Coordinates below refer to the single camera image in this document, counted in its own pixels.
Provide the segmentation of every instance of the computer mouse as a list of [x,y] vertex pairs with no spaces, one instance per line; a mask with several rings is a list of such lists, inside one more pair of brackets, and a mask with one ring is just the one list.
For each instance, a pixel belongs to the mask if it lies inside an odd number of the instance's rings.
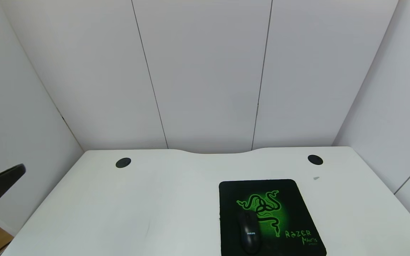
[[238,223],[241,230],[241,247],[247,254],[256,254],[262,243],[257,213],[252,210],[239,212]]

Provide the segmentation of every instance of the mouse pad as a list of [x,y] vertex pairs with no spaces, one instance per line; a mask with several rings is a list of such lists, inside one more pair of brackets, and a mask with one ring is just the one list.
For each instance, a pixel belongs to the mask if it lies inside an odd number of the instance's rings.
[[257,213],[258,256],[325,256],[325,246],[293,180],[224,181],[219,184],[221,256],[247,255],[238,213]]

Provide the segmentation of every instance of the razer logo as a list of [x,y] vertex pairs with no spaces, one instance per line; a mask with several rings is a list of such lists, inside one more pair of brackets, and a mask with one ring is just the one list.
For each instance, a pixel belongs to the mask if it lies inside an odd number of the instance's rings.
[[280,235],[280,221],[273,216],[274,211],[281,209],[281,204],[276,200],[276,195],[279,191],[271,191],[265,193],[265,196],[252,194],[248,201],[237,200],[236,203],[245,210],[253,210],[257,213],[257,219],[260,222],[271,222],[271,227],[274,229],[276,237]]

